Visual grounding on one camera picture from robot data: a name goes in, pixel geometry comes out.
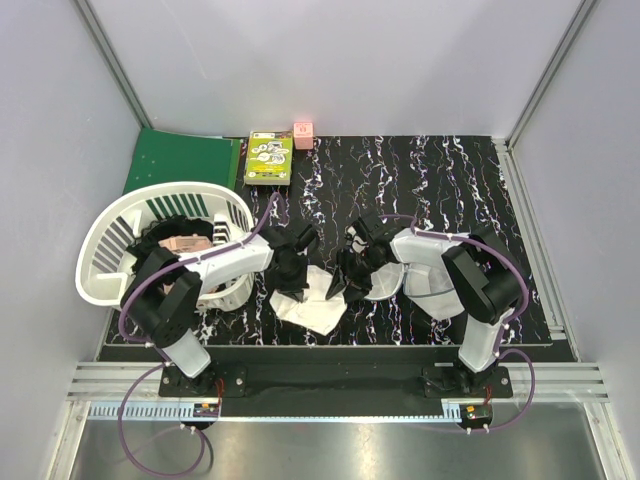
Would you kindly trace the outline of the white bra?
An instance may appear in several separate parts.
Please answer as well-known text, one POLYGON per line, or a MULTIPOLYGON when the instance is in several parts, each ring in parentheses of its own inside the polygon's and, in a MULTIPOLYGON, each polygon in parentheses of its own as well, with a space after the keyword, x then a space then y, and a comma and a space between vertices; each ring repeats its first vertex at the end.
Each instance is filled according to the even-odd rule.
POLYGON ((332 275, 315 265, 307 269, 309 287, 303 290, 303 301, 297 302, 275 291, 270 305, 276 317, 284 322, 311 330, 326 336, 335 329, 347 310, 341 293, 327 300, 332 275))

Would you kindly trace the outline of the white mesh laundry bag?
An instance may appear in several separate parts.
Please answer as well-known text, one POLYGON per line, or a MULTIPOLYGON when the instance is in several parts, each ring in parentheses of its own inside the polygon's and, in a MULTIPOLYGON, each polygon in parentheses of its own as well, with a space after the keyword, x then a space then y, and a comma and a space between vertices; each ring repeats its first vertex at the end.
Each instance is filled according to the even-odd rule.
POLYGON ((403 293, 435 320, 463 314, 465 308, 446 269, 418 263, 390 261, 360 275, 365 299, 381 301, 403 293))

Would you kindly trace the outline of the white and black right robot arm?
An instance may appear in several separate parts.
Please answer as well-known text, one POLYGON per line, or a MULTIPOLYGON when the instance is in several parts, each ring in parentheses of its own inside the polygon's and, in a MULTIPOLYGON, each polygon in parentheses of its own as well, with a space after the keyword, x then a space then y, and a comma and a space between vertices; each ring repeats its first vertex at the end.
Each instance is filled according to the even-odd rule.
POLYGON ((401 265, 405 296, 431 318, 466 317, 444 387, 470 397, 486 389, 504 332, 527 309, 530 296, 522 267, 494 230, 427 231, 413 216, 371 211, 352 223, 347 238, 336 255, 327 298, 362 300, 372 291, 376 272, 401 265))

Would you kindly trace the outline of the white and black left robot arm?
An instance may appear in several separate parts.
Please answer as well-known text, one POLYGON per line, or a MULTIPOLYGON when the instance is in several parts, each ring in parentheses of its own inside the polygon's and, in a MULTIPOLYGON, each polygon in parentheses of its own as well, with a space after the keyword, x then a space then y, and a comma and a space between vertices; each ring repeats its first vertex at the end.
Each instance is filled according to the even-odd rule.
POLYGON ((235 242, 176 255, 156 248, 121 299, 121 318, 131 319, 167 366, 181 372, 181 384, 196 396, 215 386, 211 357, 193 329, 201 294, 244 275, 262 272, 268 287, 297 302, 304 300, 308 259, 316 229, 299 220, 257 228, 235 242))

